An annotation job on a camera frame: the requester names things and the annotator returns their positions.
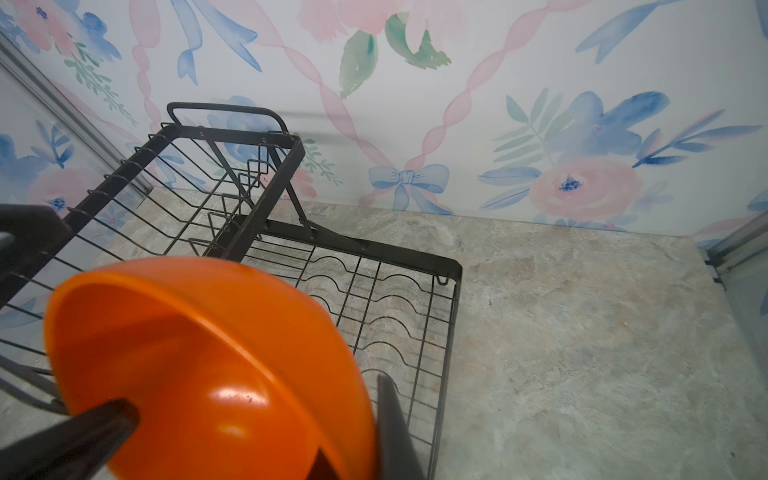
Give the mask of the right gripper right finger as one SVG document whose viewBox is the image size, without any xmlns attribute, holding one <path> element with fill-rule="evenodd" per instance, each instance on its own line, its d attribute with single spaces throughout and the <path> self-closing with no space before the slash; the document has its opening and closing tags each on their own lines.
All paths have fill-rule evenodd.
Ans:
<svg viewBox="0 0 768 480">
<path fill-rule="evenodd" d="M 376 408 L 379 478 L 425 480 L 394 381 L 384 374 L 377 377 Z"/>
</svg>

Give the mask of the orange plastic bowl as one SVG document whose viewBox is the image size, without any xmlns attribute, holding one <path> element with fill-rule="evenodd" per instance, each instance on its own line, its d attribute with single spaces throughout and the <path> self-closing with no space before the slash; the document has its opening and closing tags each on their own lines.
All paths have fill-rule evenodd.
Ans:
<svg viewBox="0 0 768 480">
<path fill-rule="evenodd" d="M 362 374 L 312 297 L 226 260 L 114 263 L 58 286 L 44 338 L 72 414 L 125 399 L 136 431 L 119 479 L 304 479 L 323 455 L 371 479 L 376 429 Z"/>
</svg>

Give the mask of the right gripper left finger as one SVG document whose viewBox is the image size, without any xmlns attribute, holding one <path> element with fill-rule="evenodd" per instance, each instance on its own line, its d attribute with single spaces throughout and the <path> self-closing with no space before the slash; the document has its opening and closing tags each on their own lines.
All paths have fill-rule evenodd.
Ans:
<svg viewBox="0 0 768 480">
<path fill-rule="evenodd" d="M 110 400 L 1 450 L 3 479 L 90 479 L 136 431 L 138 409 Z"/>
</svg>

